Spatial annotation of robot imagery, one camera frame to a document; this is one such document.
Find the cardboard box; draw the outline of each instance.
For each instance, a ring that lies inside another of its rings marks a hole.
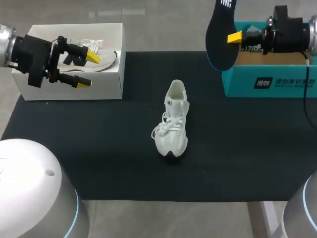
[[[236,22],[261,30],[265,22]],[[302,98],[306,79],[305,58],[300,53],[261,54],[260,46],[241,49],[234,66],[222,72],[227,97]],[[307,97],[317,97],[317,59],[311,57]]]
[[[49,83],[43,79],[42,87],[36,88],[27,84],[28,74],[17,70],[12,75],[23,98],[28,100],[98,100],[122,99],[125,44],[122,23],[111,24],[71,24],[71,25],[33,25],[28,33],[31,36],[53,41],[58,36],[66,38],[104,40],[106,49],[116,51],[115,64],[102,72],[65,72],[78,75],[93,81],[89,88],[72,88],[64,83]]]

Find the insole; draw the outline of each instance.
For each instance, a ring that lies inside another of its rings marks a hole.
[[[206,50],[210,63],[219,71],[230,69],[239,52],[238,44],[228,44],[229,34],[236,32],[234,9],[237,0],[216,0],[206,33]]]

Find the white sneaker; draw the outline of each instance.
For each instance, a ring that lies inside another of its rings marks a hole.
[[[165,97],[166,112],[162,122],[152,131],[151,137],[159,153],[166,157],[179,157],[187,147],[185,130],[189,102],[184,83],[174,80]]]
[[[67,52],[59,56],[58,68],[61,72],[82,71],[82,72],[99,72],[110,68],[117,59],[117,52],[107,51],[103,46],[103,40],[88,40],[81,41],[70,38],[67,43],[86,46],[92,52],[100,57],[100,63],[93,63],[86,60],[68,55]]]

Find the gray floor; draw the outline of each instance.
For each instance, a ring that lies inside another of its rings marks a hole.
[[[128,51],[204,50],[215,0],[0,0],[0,22],[17,34],[33,24],[123,22]],[[316,0],[238,0],[236,18],[265,20],[276,4],[291,16],[308,19]],[[0,69],[0,134],[19,91],[9,69]],[[246,203],[87,201],[90,238],[251,238],[260,224],[250,222]],[[278,217],[285,203],[279,202]]]

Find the white shoe lace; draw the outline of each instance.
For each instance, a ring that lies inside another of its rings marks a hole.
[[[74,38],[70,38],[69,43],[74,42],[76,45],[79,46],[86,46],[92,52],[97,53],[98,49],[103,46],[103,40],[90,40],[90,39],[83,39],[81,41],[76,41]]]
[[[162,122],[154,128],[151,134],[151,138],[154,139],[155,135],[158,133],[163,136],[168,131],[181,131],[181,125],[183,123],[182,116],[178,118],[171,118],[167,112],[163,113]]]

